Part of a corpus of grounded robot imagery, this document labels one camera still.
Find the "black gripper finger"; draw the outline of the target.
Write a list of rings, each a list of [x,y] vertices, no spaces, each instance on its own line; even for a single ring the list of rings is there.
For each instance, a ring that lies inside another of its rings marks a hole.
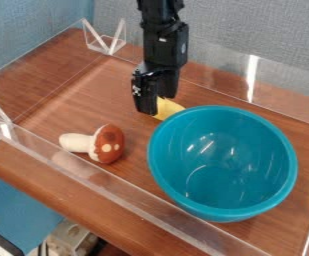
[[[179,71],[158,69],[156,77],[156,95],[163,98],[174,98],[178,91]]]
[[[150,76],[135,71],[131,79],[131,94],[138,112],[147,115],[158,113],[156,90],[156,81]]]

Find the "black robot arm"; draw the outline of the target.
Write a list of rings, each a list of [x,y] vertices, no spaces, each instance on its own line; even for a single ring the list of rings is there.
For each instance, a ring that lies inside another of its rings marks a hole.
[[[142,13],[143,62],[131,78],[135,108],[158,114],[158,98],[174,98],[180,68],[187,62],[188,25],[179,19],[183,0],[136,0]]]

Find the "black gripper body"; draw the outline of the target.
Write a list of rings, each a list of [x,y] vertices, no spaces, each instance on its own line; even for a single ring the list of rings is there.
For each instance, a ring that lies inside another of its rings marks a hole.
[[[140,23],[143,29],[143,61],[135,77],[178,77],[187,62],[188,25],[182,21]]]

